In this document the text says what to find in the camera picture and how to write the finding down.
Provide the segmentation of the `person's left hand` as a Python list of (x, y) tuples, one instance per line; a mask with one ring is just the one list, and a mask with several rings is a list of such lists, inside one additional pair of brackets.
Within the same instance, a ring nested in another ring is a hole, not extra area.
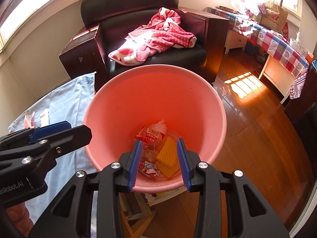
[(7, 208), (6, 213), (17, 230), (19, 230), (25, 237), (28, 237), (34, 224), (25, 203), (22, 202), (21, 204)]

